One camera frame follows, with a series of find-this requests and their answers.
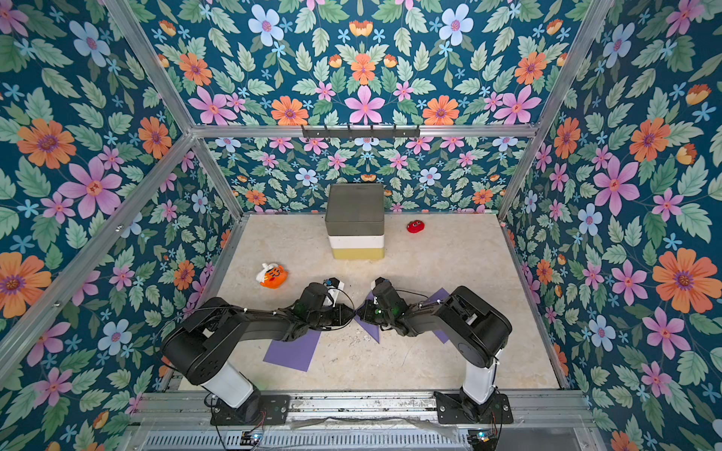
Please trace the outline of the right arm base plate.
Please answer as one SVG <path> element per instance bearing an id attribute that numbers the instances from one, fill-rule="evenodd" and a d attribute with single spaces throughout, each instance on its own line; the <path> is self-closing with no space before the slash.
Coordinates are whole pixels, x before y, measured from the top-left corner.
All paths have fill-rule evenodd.
<path id="1" fill-rule="evenodd" d="M 507 395 L 494 389 L 483 403 L 477 403 L 463 390 L 458 393 L 434 391 L 437 420 L 442 425 L 513 424 L 513 412 Z"/>

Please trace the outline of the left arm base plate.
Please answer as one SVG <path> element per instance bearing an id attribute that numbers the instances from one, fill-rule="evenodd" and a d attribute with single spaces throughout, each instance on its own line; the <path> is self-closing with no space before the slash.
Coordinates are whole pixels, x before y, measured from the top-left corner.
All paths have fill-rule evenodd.
<path id="1" fill-rule="evenodd" d="M 286 423 L 291 397 L 254 394 L 240 407 L 233 408 L 220 398 L 211 399 L 213 426 L 280 426 Z"/>

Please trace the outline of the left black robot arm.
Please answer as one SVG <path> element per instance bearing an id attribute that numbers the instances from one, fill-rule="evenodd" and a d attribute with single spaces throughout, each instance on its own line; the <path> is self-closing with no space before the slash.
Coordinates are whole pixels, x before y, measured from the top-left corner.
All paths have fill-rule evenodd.
<path id="1" fill-rule="evenodd" d="M 235 410 L 251 407 L 259 389 L 229 358 L 244 341 L 293 342 L 309 332 L 334 332 L 355 318 L 353 304 L 339 304 L 343 290 L 311 283 L 290 306 L 257 310 L 214 297 L 177 326 L 160 351 L 184 378 Z"/>

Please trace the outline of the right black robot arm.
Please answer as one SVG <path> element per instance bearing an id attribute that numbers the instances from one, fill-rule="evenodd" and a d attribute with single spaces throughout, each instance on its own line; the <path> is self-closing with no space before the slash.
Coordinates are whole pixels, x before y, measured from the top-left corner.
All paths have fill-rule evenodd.
<path id="1" fill-rule="evenodd" d="M 506 316 L 468 287 L 460 286 L 440 300 L 408 304 L 400 291 L 381 277 L 375 281 L 372 298 L 356 313 L 361 321 L 400 336 L 444 333 L 466 359 L 462 402 L 481 407 L 496 392 L 498 355 L 507 346 L 513 327 Z"/>

